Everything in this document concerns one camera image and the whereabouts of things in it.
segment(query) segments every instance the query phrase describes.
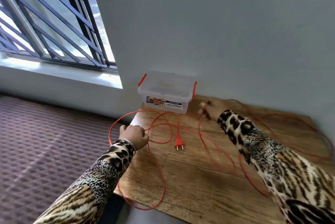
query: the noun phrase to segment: wood grain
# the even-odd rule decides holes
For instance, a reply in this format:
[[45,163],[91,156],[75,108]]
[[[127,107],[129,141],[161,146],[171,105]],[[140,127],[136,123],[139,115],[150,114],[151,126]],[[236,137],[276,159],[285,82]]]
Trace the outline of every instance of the wood grain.
[[[181,126],[197,131],[199,122],[197,112],[201,100],[203,97],[197,96],[190,102],[187,114],[178,115]],[[244,107],[238,103],[229,101],[227,104],[234,112],[250,117]],[[265,108],[248,107],[257,118],[277,112]],[[147,108],[144,104],[140,110],[164,112]],[[297,116],[313,125],[310,117]],[[136,114],[132,124],[149,128],[156,117],[157,113],[154,112],[140,112]],[[171,124],[177,123],[176,116],[172,114],[167,114],[166,118]],[[309,153],[328,155],[327,147],[323,144],[320,135],[296,118],[269,116],[263,121],[280,137],[284,144]],[[157,123],[164,123],[164,119],[159,119]],[[259,125],[259,128],[270,135],[264,126]],[[180,136],[185,143],[184,150],[177,151],[174,148],[175,136],[168,144],[149,143],[160,165],[166,185],[164,199],[156,209],[194,224],[284,223],[283,217],[272,199],[260,194],[244,177],[238,161],[239,153],[219,126],[215,122],[204,121],[201,124],[201,131],[229,154],[235,163],[236,170],[233,169],[228,158],[218,152],[213,144],[207,140],[213,158],[220,162],[224,170],[213,166],[199,136],[194,133],[180,131]],[[169,140],[168,126],[161,125],[153,128],[150,131],[150,138],[161,142]],[[302,155],[312,162],[317,162],[325,171],[335,174],[335,167],[331,161]],[[243,161],[243,167],[252,177],[254,184],[262,191],[266,191],[262,180],[245,161]],[[127,198],[146,206],[152,206],[158,202],[163,190],[162,180],[148,148],[137,152],[119,184]]]

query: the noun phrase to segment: red electrical cord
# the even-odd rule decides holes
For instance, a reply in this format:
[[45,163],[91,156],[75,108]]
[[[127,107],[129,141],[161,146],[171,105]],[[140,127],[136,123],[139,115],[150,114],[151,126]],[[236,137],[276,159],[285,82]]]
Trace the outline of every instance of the red electrical cord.
[[[241,104],[241,105],[242,105],[242,106],[249,112],[249,114],[252,116],[252,118],[253,118],[254,120],[257,120],[257,121],[260,122],[262,125],[264,125],[264,126],[265,126],[265,127],[266,127],[266,128],[273,134],[273,136],[274,136],[275,138],[277,138],[279,141],[282,141],[282,140],[281,140],[281,139],[274,133],[274,131],[273,131],[272,129],[270,129],[266,124],[264,124],[264,123],[262,122],[262,119],[263,119],[264,117],[266,117],[266,116],[270,116],[270,115],[274,115],[274,116],[290,116],[290,117],[294,117],[294,118],[296,118],[296,119],[302,121],[302,122],[305,123],[306,125],[308,125],[308,126],[309,126],[310,128],[312,128],[315,132],[321,133],[321,132],[318,131],[316,128],[314,128],[313,126],[309,125],[307,122],[305,122],[304,120],[302,120],[301,118],[299,118],[299,117],[297,117],[297,116],[295,116],[295,115],[284,114],[284,113],[271,113],[271,114],[264,115],[264,116],[261,117],[261,118],[257,118],[257,117],[253,114],[253,112],[250,111],[250,109],[248,108],[248,106],[246,106],[245,104],[239,102],[238,100],[229,99],[229,100],[227,100],[227,101],[236,101],[236,102],[238,102],[239,104]],[[206,150],[206,152],[207,152],[209,158],[210,158],[211,161],[212,161],[212,163],[214,163],[214,164],[216,164],[218,167],[220,167],[221,170],[224,170],[224,168],[223,168],[217,161],[215,161],[215,160],[212,158],[212,155],[210,154],[210,151],[208,150],[207,145],[206,145],[205,141],[203,140],[204,138],[206,138],[206,139],[208,139],[209,141],[211,141],[211,142],[213,143],[213,145],[215,146],[215,148],[216,148],[219,152],[223,153],[223,154],[229,159],[229,161],[232,163],[232,166],[233,166],[234,171],[236,171],[236,166],[235,166],[235,163],[234,163],[234,161],[232,160],[232,158],[230,158],[230,156],[229,156],[226,152],[224,152],[222,149],[220,149],[220,147],[219,147],[215,142],[213,142],[213,141],[211,140],[210,137],[207,137],[207,136],[204,136],[204,135],[201,134],[201,131],[200,131],[201,121],[202,121],[201,118],[199,119],[198,131],[196,132],[196,131],[187,129],[186,127],[180,126],[180,125],[179,125],[179,116],[178,116],[176,113],[174,113],[174,112],[164,112],[164,113],[160,113],[160,112],[153,111],[153,110],[140,110],[140,111],[131,112],[131,113],[129,113],[129,114],[126,114],[126,115],[122,116],[121,118],[119,118],[119,119],[118,119],[118,120],[111,126],[111,128],[110,128],[110,130],[109,130],[108,139],[109,139],[109,143],[110,143],[110,145],[112,145],[112,142],[111,142],[111,130],[113,129],[113,127],[115,126],[115,124],[116,124],[117,122],[119,122],[121,119],[123,119],[124,117],[126,117],[126,116],[128,116],[128,115],[131,115],[131,114],[139,113],[139,112],[155,112],[155,113],[159,114],[159,115],[152,121],[152,123],[150,124],[150,127],[149,127],[148,129],[146,129],[146,131],[148,131],[148,134],[149,134],[149,132],[150,132],[150,129],[152,129],[152,128],[156,127],[156,126],[159,126],[159,125],[168,125],[168,126],[169,126],[169,129],[170,129],[170,139],[169,139],[168,141],[165,141],[165,142],[159,142],[159,141],[149,140],[150,142],[153,142],[153,143],[156,143],[156,144],[167,144],[167,143],[171,142],[171,140],[172,140],[172,138],[173,138],[173,133],[172,133],[172,130],[171,130],[171,127],[172,127],[172,126],[174,126],[174,127],[177,128],[177,136],[179,135],[179,130],[180,130],[180,129],[183,130],[183,131],[189,132],[189,133],[195,133],[195,134],[198,134],[199,137],[200,137],[200,140],[202,141],[202,143],[203,143],[203,145],[204,145],[204,147],[205,147],[205,150]],[[165,114],[174,114],[174,115],[177,117],[177,124],[176,124],[176,125],[170,124],[170,123],[168,122],[168,120],[165,118],[165,116],[164,116]],[[156,122],[156,120],[159,119],[160,117],[163,117],[163,118],[165,119],[165,123],[157,124],[157,125],[153,125],[153,124]],[[300,152],[300,153],[304,153],[304,154],[309,155],[309,156],[313,156],[313,157],[316,157],[316,158],[327,159],[327,160],[329,160],[329,159],[331,159],[331,157],[332,157],[332,155],[333,155],[333,144],[332,144],[332,142],[329,140],[328,137],[326,137],[323,133],[321,133],[321,134],[322,134],[322,135],[328,140],[328,142],[330,143],[330,146],[331,146],[331,153],[329,154],[329,156],[326,156],[326,157],[325,157],[325,156],[318,156],[318,155],[315,155],[315,154],[309,154],[309,153],[303,152],[303,151],[301,151],[301,150],[299,150],[299,149],[296,149],[296,148],[293,147],[293,146],[291,146],[291,148],[293,148],[294,150],[296,150],[296,151],[298,151],[298,152]],[[151,149],[150,149],[149,144],[148,144],[148,150],[149,150],[150,155],[153,157],[153,160],[154,160],[155,165],[156,165],[156,167],[157,167],[157,169],[158,169],[159,175],[160,175],[160,177],[161,177],[161,179],[162,179],[162,181],[163,181],[163,193],[162,193],[162,196],[161,196],[160,200],[159,200],[154,206],[149,207],[149,208],[140,208],[140,207],[136,207],[136,206],[134,205],[134,203],[133,203],[132,200],[130,200],[130,199],[128,199],[128,198],[126,198],[126,197],[124,196],[123,192],[122,192],[121,189],[120,189],[120,185],[118,184],[118,189],[119,189],[119,191],[120,191],[121,196],[124,198],[124,200],[125,200],[128,204],[130,204],[132,207],[134,207],[134,208],[136,208],[136,209],[140,209],[140,210],[151,210],[151,209],[156,208],[156,207],[162,202],[163,197],[164,197],[164,194],[165,194],[165,180],[164,180],[164,176],[163,176],[163,173],[162,173],[162,171],[161,171],[161,168],[160,168],[160,166],[159,166],[159,164],[158,164],[157,158],[156,158],[156,157],[154,156],[154,154],[151,152]],[[240,156],[239,156],[239,163],[240,163],[240,167],[241,167],[241,169],[242,169],[242,171],[243,171],[243,173],[244,173],[244,175],[245,175],[245,178],[249,180],[249,182],[251,183],[251,185],[252,185],[252,186],[253,186],[259,193],[263,194],[264,196],[268,196],[268,193],[262,192],[262,191],[261,191],[259,188],[257,188],[256,185],[252,182],[252,179],[251,179],[251,177],[248,175],[248,173],[245,171],[245,169],[244,169],[244,167],[243,167],[243,165],[242,165],[242,161],[241,161],[241,160],[242,160],[242,158],[241,158],[241,155],[240,155]]]

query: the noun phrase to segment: clear plastic container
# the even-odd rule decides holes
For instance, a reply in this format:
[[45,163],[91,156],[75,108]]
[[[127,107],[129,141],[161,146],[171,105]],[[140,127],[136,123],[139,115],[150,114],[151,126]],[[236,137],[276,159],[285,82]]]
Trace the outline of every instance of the clear plastic container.
[[192,76],[150,72],[139,83],[138,93],[147,107],[186,114],[196,83]]

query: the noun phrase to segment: window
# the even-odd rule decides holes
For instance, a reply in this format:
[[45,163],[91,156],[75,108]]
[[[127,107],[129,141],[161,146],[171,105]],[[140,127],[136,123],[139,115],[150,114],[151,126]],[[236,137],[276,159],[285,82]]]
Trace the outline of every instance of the window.
[[0,51],[116,70],[96,0],[0,0]]

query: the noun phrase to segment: fist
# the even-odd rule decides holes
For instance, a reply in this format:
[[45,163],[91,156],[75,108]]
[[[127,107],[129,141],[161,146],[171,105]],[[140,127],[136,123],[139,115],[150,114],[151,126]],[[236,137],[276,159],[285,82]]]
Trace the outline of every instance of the fist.
[[149,136],[145,130],[139,125],[129,125],[120,127],[120,139],[127,139],[133,143],[135,150],[140,150],[145,147],[149,142]]
[[207,120],[212,119],[215,122],[218,120],[222,112],[228,109],[223,100],[213,98],[201,102],[200,107],[199,114],[201,114],[203,118]]

